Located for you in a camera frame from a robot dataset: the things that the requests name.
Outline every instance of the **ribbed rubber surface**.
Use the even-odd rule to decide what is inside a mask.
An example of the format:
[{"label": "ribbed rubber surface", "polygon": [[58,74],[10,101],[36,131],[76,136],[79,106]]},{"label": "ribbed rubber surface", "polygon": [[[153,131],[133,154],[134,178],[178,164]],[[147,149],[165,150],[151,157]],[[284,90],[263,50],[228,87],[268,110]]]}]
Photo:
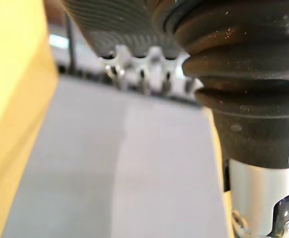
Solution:
[{"label": "ribbed rubber surface", "polygon": [[126,45],[136,57],[146,56],[151,46],[162,47],[165,57],[175,58],[179,48],[151,26],[143,0],[62,0],[83,36],[99,56],[116,45]]}]

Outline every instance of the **black plastic part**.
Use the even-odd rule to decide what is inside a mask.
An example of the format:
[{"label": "black plastic part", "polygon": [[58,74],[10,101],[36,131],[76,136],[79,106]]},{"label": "black plastic part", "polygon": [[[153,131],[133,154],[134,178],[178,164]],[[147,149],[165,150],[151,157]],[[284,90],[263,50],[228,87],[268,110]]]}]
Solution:
[{"label": "black plastic part", "polygon": [[269,233],[269,237],[281,238],[284,235],[284,227],[289,221],[289,196],[279,201],[274,207],[273,230]]},{"label": "black plastic part", "polygon": [[289,118],[213,115],[224,161],[233,158],[263,168],[289,168]]},{"label": "black plastic part", "polygon": [[101,57],[116,45],[126,45],[134,56],[160,46],[165,56],[177,57],[173,39],[156,32],[144,0],[61,0],[84,38]]},{"label": "black plastic part", "polygon": [[175,2],[147,0],[191,55],[183,70],[204,85],[196,97],[213,110],[224,176],[230,158],[289,168],[289,0]]}]

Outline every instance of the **machine part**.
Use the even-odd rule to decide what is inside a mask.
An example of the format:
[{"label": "machine part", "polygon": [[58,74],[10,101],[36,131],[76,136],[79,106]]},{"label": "machine part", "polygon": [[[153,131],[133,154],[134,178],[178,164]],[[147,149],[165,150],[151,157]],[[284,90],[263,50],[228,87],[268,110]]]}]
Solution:
[{"label": "machine part", "polygon": [[289,0],[198,2],[169,33],[191,56],[184,74],[204,85],[196,97],[213,110],[223,162],[289,168]]},{"label": "machine part", "polygon": [[166,76],[165,76],[165,79],[162,83],[162,94],[163,95],[166,95],[168,94],[170,91],[171,91],[171,87],[172,87],[172,84],[171,84],[171,73],[170,72],[167,72]]},{"label": "machine part", "polygon": [[133,56],[145,56],[160,46],[167,57],[176,58],[179,47],[151,26],[142,0],[62,0],[69,15],[98,56],[107,57],[116,45],[126,45]]},{"label": "machine part", "polygon": [[76,55],[75,55],[75,40],[73,36],[73,27],[72,27],[72,22],[70,20],[70,17],[65,13],[64,14],[64,22],[65,22],[65,27],[66,27],[66,33],[67,33],[67,38],[68,38],[68,51],[70,55],[70,64],[69,64],[69,73],[72,75],[76,75],[77,69],[76,69]]},{"label": "machine part", "polygon": [[[233,220],[233,226],[234,226],[234,234],[237,238],[274,238],[271,236],[254,236],[252,234],[249,234],[246,232],[241,226],[239,226],[238,223],[236,223],[235,220]],[[283,227],[282,236],[278,236],[278,238],[289,238],[289,221],[286,222],[285,226]]]},{"label": "machine part", "polygon": [[147,78],[147,74],[145,74],[145,71],[142,69],[139,71],[139,84],[138,84],[138,90],[143,95],[150,95],[151,89],[150,89],[150,83]]},{"label": "machine part", "polygon": [[[280,227],[280,222],[276,219],[289,196],[289,169],[266,169],[231,159],[229,177],[232,209],[245,221],[246,230],[259,236],[267,236],[273,228],[278,230],[275,226]],[[283,214],[287,222],[288,207]]]}]

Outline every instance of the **gray floor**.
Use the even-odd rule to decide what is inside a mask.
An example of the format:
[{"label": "gray floor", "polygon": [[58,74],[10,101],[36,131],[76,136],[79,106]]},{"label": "gray floor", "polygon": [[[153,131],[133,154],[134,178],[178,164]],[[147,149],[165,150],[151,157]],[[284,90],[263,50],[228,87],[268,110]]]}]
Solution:
[{"label": "gray floor", "polygon": [[63,78],[3,238],[226,236],[204,113]]}]

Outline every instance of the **yellow surface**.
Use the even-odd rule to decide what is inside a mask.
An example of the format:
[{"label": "yellow surface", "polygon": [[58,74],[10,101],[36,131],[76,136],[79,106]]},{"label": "yellow surface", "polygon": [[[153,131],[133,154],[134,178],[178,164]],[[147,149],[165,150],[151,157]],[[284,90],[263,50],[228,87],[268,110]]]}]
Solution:
[{"label": "yellow surface", "polygon": [[[211,113],[211,110],[209,110],[209,119],[210,119],[210,125],[212,130],[212,139],[213,139],[213,145],[215,150],[215,157],[217,160],[217,171],[218,171],[218,179],[220,184],[220,189],[223,188],[223,172],[222,172],[222,157],[221,157],[221,149],[220,149],[220,143],[219,143],[219,137],[217,130],[214,126],[213,121],[213,115]],[[222,193],[222,200],[223,205],[225,208],[225,215],[226,215],[226,221],[227,221],[227,230],[228,230],[228,237],[234,238],[233,229],[231,225],[231,201],[230,201],[230,192]]]},{"label": "yellow surface", "polygon": [[0,0],[0,236],[57,85],[40,0]]}]

